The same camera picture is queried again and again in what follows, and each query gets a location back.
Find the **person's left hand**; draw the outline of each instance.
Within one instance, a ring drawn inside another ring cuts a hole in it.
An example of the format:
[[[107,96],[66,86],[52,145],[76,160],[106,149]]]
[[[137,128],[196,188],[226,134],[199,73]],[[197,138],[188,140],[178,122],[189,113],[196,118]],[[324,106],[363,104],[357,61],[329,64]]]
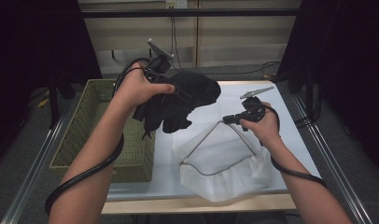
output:
[[[175,86],[163,83],[150,83],[143,74],[144,65],[135,63],[132,72],[126,75],[119,86],[114,98],[126,102],[130,107],[136,107],[148,101],[153,95],[161,93],[172,93]]]

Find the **white bag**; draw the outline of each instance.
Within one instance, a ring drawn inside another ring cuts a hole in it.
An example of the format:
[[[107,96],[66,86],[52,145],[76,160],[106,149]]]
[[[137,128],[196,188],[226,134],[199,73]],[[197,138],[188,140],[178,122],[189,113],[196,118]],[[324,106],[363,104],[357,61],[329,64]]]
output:
[[[211,202],[267,188],[272,170],[270,154],[254,139],[256,145],[233,125],[219,121],[174,147],[180,184]]]

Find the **metal rail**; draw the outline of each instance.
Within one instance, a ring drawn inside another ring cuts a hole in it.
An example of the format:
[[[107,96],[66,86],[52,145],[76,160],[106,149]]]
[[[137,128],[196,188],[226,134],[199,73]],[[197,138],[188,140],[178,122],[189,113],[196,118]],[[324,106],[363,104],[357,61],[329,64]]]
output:
[[[294,101],[301,113],[301,115],[306,117],[306,107],[303,100],[296,96],[294,97]],[[317,144],[318,149],[320,150],[326,164],[329,166],[329,169],[339,187],[342,194],[344,195],[350,209],[353,212],[356,220],[360,224],[371,224],[372,221],[370,216],[368,215],[365,206],[361,199],[356,194],[355,190],[352,188],[352,185],[347,180],[343,170],[341,169],[339,163],[336,161],[334,155],[331,152],[329,145],[321,134],[320,130],[317,126],[312,123],[308,125],[309,132],[314,137],[314,140]]]
[[[70,105],[67,105],[65,107],[63,114],[61,118],[58,120],[58,122],[56,123],[55,127],[48,131],[47,137],[45,138],[43,145],[41,146],[37,156],[35,157],[35,161],[30,167],[30,170],[27,173],[27,176],[24,178],[21,184],[21,188],[15,195],[14,200],[12,201],[8,210],[6,211],[1,221],[1,224],[18,223],[21,217],[21,213],[25,205],[27,204],[27,201],[33,191],[33,188],[35,186],[35,181],[38,179],[38,176],[41,172],[41,167],[45,163],[45,160],[47,159],[47,156],[49,155],[49,152],[51,151],[51,147],[53,146],[53,143],[56,137],[61,131],[62,125],[65,123],[67,119],[69,119],[66,113],[67,108],[69,106]]]

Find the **black curtain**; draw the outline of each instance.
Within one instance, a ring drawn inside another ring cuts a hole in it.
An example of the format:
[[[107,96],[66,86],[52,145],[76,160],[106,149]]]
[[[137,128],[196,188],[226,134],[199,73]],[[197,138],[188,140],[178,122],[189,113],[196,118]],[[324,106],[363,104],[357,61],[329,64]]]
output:
[[[278,77],[299,91],[312,75],[379,166],[379,0],[303,0],[301,11]]]
[[[77,0],[0,0],[0,156],[25,117],[30,93],[102,78]]]

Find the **hand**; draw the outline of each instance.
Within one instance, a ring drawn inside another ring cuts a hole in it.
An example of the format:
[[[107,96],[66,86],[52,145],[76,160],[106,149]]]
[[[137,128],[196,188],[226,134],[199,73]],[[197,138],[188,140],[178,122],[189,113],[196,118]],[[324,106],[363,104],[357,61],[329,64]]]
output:
[[[132,72],[126,75],[114,98],[125,101],[130,107],[136,107],[148,101],[153,95],[161,93],[172,93],[175,86],[171,84],[150,83],[143,74],[144,65],[135,63]]]
[[[239,121],[243,127],[251,130],[266,147],[280,139],[276,115],[269,109],[265,110],[265,116],[259,122],[252,122],[246,119],[240,119]]]

